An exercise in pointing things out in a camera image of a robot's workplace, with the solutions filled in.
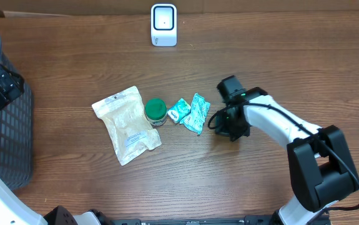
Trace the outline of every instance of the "clear plastic bag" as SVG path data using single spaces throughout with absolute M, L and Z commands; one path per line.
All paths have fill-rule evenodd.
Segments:
M 104 121 L 118 161 L 123 166 L 161 145 L 159 133 L 150 125 L 142 97 L 136 86 L 92 105 L 96 116 Z

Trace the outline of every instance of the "green lid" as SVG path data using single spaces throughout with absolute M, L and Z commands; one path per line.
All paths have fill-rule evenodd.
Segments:
M 145 111 L 148 118 L 159 120 L 167 113 L 167 106 L 165 106 L 165 102 L 161 99 L 150 99 L 146 104 Z

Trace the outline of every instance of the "candy wrapper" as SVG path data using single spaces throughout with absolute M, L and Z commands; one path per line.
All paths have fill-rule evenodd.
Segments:
M 190 109 L 190 105 L 181 98 L 174 106 L 172 106 L 172 108 L 167 111 L 167 114 L 169 117 L 171 117 L 174 123 L 178 123 L 182 118 L 190 113 Z
M 180 124 L 183 124 L 187 129 L 196 132 L 198 135 L 202 134 L 203 125 L 207 114 L 210 110 L 210 103 L 204 100 L 204 97 L 198 93 L 194 94 L 192 101 L 192 110 L 190 114 L 185 116 Z

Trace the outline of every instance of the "white device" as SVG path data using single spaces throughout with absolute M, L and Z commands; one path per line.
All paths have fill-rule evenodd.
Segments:
M 155 4 L 151 10 L 151 38 L 154 46 L 177 44 L 177 8 L 173 4 Z

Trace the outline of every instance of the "small container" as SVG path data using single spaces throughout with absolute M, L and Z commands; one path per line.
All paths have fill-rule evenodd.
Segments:
M 167 106 L 159 98 L 151 99 L 145 107 L 147 120 L 153 126 L 161 126 L 167 121 Z

